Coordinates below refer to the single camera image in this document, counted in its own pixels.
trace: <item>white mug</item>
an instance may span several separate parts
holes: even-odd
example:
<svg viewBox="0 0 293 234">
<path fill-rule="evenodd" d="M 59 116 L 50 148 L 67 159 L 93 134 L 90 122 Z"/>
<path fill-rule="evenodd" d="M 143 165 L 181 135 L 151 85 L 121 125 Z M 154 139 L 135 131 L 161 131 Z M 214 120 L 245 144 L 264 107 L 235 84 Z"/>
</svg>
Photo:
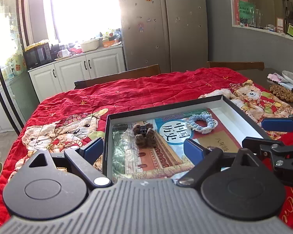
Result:
<svg viewBox="0 0 293 234">
<path fill-rule="evenodd" d="M 70 54 L 71 53 L 67 49 L 64 49 L 64 50 L 58 51 L 57 57 L 58 58 L 60 58 L 60 57 L 66 57 L 66 56 L 69 56 Z"/>
</svg>

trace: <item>gray ribbed plate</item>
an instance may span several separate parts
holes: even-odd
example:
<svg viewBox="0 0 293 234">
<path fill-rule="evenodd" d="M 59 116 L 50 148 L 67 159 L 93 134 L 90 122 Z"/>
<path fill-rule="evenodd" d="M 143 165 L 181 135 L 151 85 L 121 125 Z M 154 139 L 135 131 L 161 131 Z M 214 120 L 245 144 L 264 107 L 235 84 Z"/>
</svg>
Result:
<svg viewBox="0 0 293 234">
<path fill-rule="evenodd" d="M 0 234 L 292 232 L 277 217 L 258 222 L 227 219 L 212 211 L 196 190 L 178 187 L 171 179 L 122 179 L 112 187 L 95 189 L 69 215 L 40 222 L 13 216 L 0 228 Z"/>
</svg>

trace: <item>floor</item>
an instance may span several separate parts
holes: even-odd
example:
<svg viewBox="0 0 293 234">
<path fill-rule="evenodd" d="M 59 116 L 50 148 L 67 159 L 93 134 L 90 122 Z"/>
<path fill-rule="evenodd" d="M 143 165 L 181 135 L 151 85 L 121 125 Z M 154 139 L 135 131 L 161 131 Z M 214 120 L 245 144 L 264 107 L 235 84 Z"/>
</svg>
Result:
<svg viewBox="0 0 293 234">
<path fill-rule="evenodd" d="M 13 132 L 0 133 L 0 162 L 4 163 L 12 144 L 17 139 L 17 134 Z"/>
</svg>

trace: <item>blue crocheted ring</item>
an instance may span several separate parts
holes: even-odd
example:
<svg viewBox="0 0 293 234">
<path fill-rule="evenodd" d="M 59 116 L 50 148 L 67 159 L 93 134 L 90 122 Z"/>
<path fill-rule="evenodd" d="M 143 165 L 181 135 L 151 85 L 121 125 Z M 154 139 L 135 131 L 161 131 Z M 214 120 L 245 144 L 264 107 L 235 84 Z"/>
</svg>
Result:
<svg viewBox="0 0 293 234">
<path fill-rule="evenodd" d="M 207 126 L 201 127 L 199 124 L 195 123 L 197 120 L 206 121 Z M 186 122 L 186 124 L 192 130 L 198 131 L 202 134 L 210 133 L 215 127 L 215 124 L 214 124 L 214 121 L 213 121 L 211 114 L 194 114 L 189 118 L 189 120 Z"/>
</svg>

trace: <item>wooden chair back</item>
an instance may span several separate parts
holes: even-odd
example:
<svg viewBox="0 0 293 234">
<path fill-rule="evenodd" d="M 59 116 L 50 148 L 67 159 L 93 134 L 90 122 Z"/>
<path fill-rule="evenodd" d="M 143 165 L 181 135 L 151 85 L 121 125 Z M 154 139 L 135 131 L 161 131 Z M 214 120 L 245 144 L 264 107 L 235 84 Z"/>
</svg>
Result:
<svg viewBox="0 0 293 234">
<path fill-rule="evenodd" d="M 158 64 L 151 65 L 144 68 L 137 68 L 128 71 L 124 71 L 117 74 L 101 76 L 94 79 L 82 80 L 75 82 L 75 89 L 84 89 L 96 84 L 102 84 L 107 82 L 113 82 L 120 79 L 137 79 L 142 76 L 150 77 L 154 75 L 159 75 L 161 73 Z"/>
<path fill-rule="evenodd" d="M 258 62 L 218 62 L 208 61 L 208 68 L 231 68 L 232 70 L 244 70 L 244 69 L 259 69 L 264 70 L 265 64 L 261 61 Z"/>
</svg>

